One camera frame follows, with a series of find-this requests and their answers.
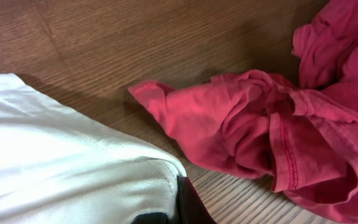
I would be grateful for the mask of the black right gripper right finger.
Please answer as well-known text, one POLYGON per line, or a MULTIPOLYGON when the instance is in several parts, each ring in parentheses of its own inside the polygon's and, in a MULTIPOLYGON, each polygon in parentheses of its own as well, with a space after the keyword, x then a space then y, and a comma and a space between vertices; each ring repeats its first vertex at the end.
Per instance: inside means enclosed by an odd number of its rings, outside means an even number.
POLYGON ((177 178, 177 205, 181 224, 216 224, 187 177, 177 178))

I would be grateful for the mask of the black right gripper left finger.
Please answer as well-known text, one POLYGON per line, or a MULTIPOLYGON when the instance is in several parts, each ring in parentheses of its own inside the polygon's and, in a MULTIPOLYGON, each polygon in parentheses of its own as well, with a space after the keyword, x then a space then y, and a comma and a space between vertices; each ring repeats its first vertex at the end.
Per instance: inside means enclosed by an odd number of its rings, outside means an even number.
POLYGON ((144 213, 136 216, 131 224, 169 224, 165 213, 144 213))

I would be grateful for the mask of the white t-shirt black print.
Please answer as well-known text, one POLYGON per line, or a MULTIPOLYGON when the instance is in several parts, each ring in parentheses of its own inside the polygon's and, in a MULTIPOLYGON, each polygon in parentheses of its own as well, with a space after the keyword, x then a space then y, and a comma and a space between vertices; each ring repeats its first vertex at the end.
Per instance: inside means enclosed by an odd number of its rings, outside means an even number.
POLYGON ((178 222, 173 155, 0 74, 0 223, 178 222))

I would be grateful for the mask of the red t-shirt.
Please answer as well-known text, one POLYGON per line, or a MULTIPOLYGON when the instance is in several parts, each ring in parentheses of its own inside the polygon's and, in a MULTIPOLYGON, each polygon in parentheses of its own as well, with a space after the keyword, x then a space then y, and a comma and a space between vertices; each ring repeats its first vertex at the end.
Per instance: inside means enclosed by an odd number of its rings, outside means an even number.
POLYGON ((293 35, 299 83, 250 70, 132 96, 205 169, 273 177, 272 190, 335 222, 358 223, 358 1, 330 1, 293 35))

